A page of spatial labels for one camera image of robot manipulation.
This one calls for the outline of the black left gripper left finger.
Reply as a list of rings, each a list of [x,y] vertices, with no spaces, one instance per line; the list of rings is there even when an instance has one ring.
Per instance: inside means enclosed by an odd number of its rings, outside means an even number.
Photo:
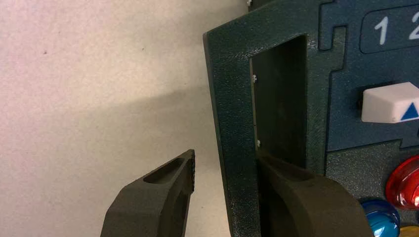
[[[102,237],[183,237],[195,187],[195,151],[123,187],[108,208]]]

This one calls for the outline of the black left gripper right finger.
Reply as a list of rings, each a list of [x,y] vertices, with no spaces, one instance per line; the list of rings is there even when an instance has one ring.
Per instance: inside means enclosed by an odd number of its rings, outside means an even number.
[[[258,159],[263,237],[371,237],[365,213],[338,182],[268,155]]]

